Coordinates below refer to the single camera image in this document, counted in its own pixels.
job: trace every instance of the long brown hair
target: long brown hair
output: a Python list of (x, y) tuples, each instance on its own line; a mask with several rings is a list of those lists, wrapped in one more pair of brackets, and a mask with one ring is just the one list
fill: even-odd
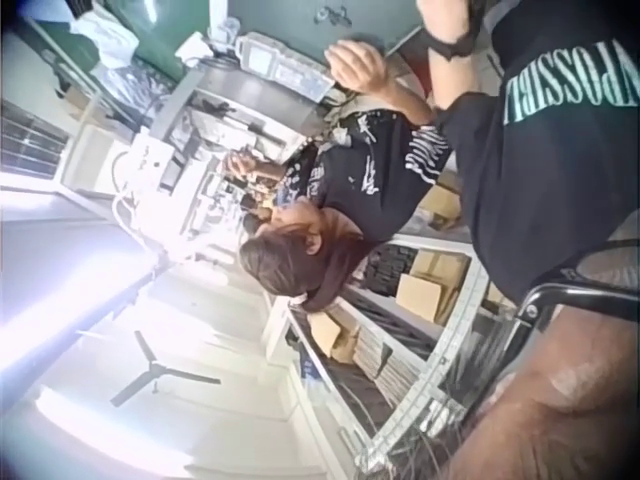
[(240, 263), (273, 295), (306, 294), (301, 306), (312, 313), (331, 305), (378, 244), (357, 235), (323, 233), (320, 250), (309, 255), (305, 233), (273, 231), (251, 238), (240, 247)]

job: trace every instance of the hand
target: hand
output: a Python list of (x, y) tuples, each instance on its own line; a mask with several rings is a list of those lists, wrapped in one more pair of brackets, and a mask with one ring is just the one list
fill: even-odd
[(340, 40), (325, 51), (325, 57), (333, 78), (349, 90), (376, 94), (390, 84), (387, 64), (371, 45)]
[(427, 31), (444, 43), (456, 43), (469, 31), (470, 0), (416, 0)]
[(244, 178), (258, 168), (258, 160), (245, 151), (229, 152), (224, 159), (224, 167), (237, 178)]

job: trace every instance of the woman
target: woman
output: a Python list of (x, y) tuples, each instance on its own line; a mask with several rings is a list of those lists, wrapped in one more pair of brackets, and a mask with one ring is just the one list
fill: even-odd
[[(417, 3), (440, 42), (466, 34), (467, 0)], [(463, 218), (515, 302), (638, 209), (638, 17), (628, 3), (505, 0), (492, 33), (505, 72), (498, 97), (477, 93), (470, 57), (429, 52)], [(638, 238), (637, 223), (631, 230)], [(542, 333), (441, 478), (595, 480), (637, 456), (637, 318), (563, 308)]]
[(451, 153), (427, 126), (424, 99), (392, 78), (373, 47), (342, 41), (326, 57), (336, 80), (369, 101), (320, 148), (312, 172), (319, 207), (301, 197), (274, 209), (240, 248), (243, 267), (267, 291), (304, 295), (310, 312), (329, 306), (369, 252), (404, 226)]

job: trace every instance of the window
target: window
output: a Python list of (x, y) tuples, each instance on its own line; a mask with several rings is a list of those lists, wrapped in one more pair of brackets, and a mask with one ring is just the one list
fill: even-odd
[(69, 135), (59, 128), (2, 101), (1, 170), (53, 178)]

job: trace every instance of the ceiling fan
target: ceiling fan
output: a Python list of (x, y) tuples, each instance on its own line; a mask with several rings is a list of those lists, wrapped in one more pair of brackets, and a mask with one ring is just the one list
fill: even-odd
[(218, 378), (205, 377), (203, 375), (197, 375), (195, 373), (185, 372), (183, 370), (177, 370), (175, 368), (169, 368), (161, 365), (160, 363), (158, 363), (158, 359), (151, 350), (151, 347), (149, 347), (147, 341), (142, 336), (142, 333), (136, 330), (134, 332), (134, 335), (136, 337), (138, 345), (140, 345), (142, 353), (149, 362), (149, 369), (146, 372), (141, 373), (135, 380), (124, 387), (115, 397), (111, 399), (111, 404), (114, 407), (122, 406), (122, 404), (130, 400), (144, 387), (153, 383), (164, 375), (184, 378), (186, 380), (193, 380), (196, 382), (209, 383), (212, 385), (220, 385), (222, 383)]

